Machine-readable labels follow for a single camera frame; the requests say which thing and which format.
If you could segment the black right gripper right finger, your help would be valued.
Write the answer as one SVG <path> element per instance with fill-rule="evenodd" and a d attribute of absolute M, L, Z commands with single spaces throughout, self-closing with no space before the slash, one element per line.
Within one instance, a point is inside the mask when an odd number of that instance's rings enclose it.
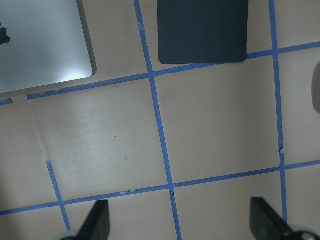
<path fill-rule="evenodd" d="M 262 197 L 250 199 L 250 230 L 256 240 L 285 240 L 294 230 Z"/>

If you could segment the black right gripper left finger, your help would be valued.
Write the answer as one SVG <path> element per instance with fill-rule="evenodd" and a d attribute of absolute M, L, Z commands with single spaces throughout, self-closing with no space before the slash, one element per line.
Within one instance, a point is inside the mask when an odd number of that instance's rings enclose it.
<path fill-rule="evenodd" d="M 76 240 L 107 240 L 110 235 L 109 201 L 95 202 L 83 225 L 78 231 Z"/>

